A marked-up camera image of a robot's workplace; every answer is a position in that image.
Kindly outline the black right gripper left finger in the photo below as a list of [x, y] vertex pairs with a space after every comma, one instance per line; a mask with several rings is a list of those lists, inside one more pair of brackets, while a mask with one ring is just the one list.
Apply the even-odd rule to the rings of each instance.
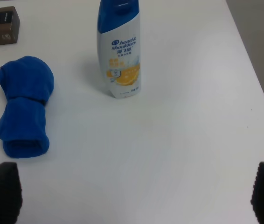
[[0, 224], [17, 222], [22, 207], [22, 188], [17, 163], [0, 164]]

